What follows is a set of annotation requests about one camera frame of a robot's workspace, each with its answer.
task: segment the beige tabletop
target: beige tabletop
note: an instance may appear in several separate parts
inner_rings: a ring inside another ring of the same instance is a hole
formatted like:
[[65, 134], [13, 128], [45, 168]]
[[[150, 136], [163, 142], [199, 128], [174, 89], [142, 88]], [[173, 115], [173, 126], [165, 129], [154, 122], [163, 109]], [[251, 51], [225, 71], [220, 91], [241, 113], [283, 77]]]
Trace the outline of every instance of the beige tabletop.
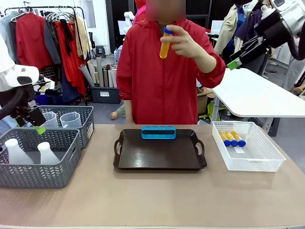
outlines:
[[112, 165], [113, 144], [125, 128], [95, 125], [92, 139], [64, 189], [0, 189], [0, 224], [305, 225], [305, 175], [282, 150], [287, 160], [276, 173], [228, 171], [209, 125], [180, 126], [195, 130], [203, 141], [208, 168], [197, 173], [122, 172]]

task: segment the white bottle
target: white bottle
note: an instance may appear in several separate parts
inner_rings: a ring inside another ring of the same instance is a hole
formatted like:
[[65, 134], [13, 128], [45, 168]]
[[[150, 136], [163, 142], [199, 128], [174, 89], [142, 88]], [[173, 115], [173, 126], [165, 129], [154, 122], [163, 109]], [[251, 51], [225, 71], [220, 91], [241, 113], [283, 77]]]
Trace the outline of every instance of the white bottle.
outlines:
[[12, 165], [32, 165], [33, 160], [20, 148], [16, 138], [9, 139], [5, 142], [9, 151], [9, 163]]
[[37, 148], [41, 154], [41, 158], [40, 158], [41, 165], [57, 165], [58, 163], [60, 163], [60, 160], [50, 149], [50, 144], [48, 142], [40, 143], [37, 146]]

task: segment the white plastic basket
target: white plastic basket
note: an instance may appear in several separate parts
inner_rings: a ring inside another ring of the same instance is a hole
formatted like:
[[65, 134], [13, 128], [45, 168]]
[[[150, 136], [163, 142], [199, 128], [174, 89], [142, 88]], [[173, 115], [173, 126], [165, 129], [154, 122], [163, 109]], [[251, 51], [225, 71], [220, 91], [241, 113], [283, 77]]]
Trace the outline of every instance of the white plastic basket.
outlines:
[[[225, 147], [218, 131], [235, 131], [245, 147]], [[253, 122], [213, 122], [213, 137], [228, 170], [276, 172], [286, 160]]]

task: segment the test tube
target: test tube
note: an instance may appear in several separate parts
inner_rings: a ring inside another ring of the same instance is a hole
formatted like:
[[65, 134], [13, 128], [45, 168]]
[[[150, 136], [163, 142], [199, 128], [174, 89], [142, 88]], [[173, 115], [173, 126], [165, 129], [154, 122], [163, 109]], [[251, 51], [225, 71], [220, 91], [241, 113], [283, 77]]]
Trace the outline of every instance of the test tube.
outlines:
[[236, 147], [238, 146], [238, 141], [234, 139], [232, 134], [229, 131], [225, 132], [225, 136], [231, 141], [231, 146]]
[[[173, 31], [169, 31], [165, 26], [163, 37], [172, 36], [172, 35], [173, 35]], [[167, 53], [170, 48], [170, 45], [171, 45], [171, 43], [169, 43], [169, 42], [162, 42], [161, 50], [160, 50], [161, 59], [165, 59], [167, 57]]]
[[231, 131], [231, 134], [235, 140], [238, 141], [238, 145], [240, 147], [244, 147], [246, 145], [246, 142], [235, 131]]
[[220, 135], [221, 139], [223, 140], [224, 145], [225, 145], [226, 147], [228, 147], [228, 146], [231, 145], [231, 141], [230, 141], [228, 138], [226, 138], [226, 137], [224, 136], [223, 132], [219, 131], [219, 135]]

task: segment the gray storage bin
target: gray storage bin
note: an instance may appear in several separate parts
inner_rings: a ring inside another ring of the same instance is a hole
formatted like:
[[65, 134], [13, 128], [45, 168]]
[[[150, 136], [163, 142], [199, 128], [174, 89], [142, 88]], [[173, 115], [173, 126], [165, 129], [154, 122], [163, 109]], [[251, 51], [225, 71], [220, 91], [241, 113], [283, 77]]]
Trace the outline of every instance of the gray storage bin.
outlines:
[[119, 104], [119, 90], [114, 87], [91, 87], [92, 101], [101, 104]]
[[[35, 128], [14, 128], [0, 137], [0, 187], [63, 188], [66, 187], [81, 158], [79, 130], [54, 128], [39, 135]], [[10, 165], [5, 141], [16, 138], [18, 144], [33, 160], [33, 165]], [[38, 144], [49, 142], [60, 160], [57, 165], [40, 165]]]
[[53, 111], [57, 114], [57, 123], [62, 128], [60, 117], [66, 113], [76, 111], [81, 115], [80, 144], [86, 148], [94, 131], [93, 106], [38, 106], [42, 113]]

